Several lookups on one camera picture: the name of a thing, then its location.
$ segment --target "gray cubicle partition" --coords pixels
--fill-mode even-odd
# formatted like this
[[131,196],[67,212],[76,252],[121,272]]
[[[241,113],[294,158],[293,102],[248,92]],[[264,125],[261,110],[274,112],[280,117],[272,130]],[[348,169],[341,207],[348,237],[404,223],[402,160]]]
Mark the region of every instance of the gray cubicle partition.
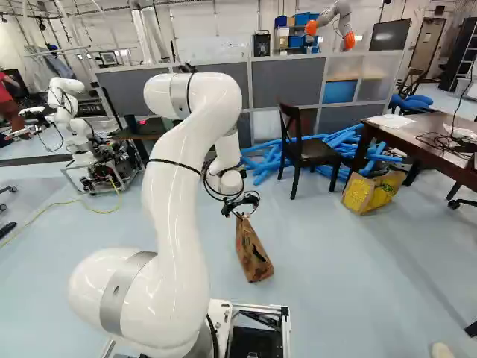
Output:
[[168,73],[167,67],[140,69],[136,71],[97,72],[99,84],[107,89],[111,102],[120,117],[127,114],[152,116],[144,102],[142,89],[149,78]]
[[[199,72],[222,72],[241,88],[243,111],[238,120],[242,148],[254,144],[254,113],[268,111],[273,126],[279,101],[302,108],[316,108],[315,132],[331,133],[363,118],[383,114],[394,88],[402,51],[366,51],[337,54],[302,54],[239,58],[229,62],[192,62]],[[96,69],[101,86],[107,88],[120,116],[151,116],[142,97],[145,82],[159,74],[177,72],[179,63]],[[324,103],[329,86],[353,83],[353,99]]]
[[325,58],[260,60],[252,62],[253,108],[320,103]]

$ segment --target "person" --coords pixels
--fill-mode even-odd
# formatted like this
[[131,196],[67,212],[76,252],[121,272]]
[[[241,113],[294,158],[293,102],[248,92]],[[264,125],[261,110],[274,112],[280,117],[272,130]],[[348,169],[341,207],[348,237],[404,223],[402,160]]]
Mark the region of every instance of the person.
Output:
[[18,104],[16,104],[10,93],[8,93],[4,83],[8,82],[18,88],[20,88],[20,85],[2,71],[0,71],[0,81],[0,114],[9,121],[12,126],[12,132],[19,131],[25,127],[25,121],[18,115],[20,111]]

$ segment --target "computer screen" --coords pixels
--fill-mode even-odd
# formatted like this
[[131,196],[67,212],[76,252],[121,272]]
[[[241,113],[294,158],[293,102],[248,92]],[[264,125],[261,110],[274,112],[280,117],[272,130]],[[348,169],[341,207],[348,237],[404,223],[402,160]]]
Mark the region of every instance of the computer screen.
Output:
[[403,50],[410,26],[411,19],[374,24],[370,51]]

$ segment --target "yellow bag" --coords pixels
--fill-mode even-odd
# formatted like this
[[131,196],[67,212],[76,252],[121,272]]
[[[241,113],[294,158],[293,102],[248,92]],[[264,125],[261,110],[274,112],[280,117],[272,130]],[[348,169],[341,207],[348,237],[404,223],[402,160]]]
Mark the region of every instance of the yellow bag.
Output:
[[405,176],[404,172],[389,172],[367,179],[353,172],[341,202],[359,215],[383,207],[397,194]]

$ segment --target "brown paper bag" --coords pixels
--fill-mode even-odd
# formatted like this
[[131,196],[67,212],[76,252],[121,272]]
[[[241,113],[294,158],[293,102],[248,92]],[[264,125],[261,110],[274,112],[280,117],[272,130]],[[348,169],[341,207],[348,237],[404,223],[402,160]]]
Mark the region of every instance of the brown paper bag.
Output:
[[274,274],[274,265],[247,216],[237,217],[236,251],[248,282],[258,282]]

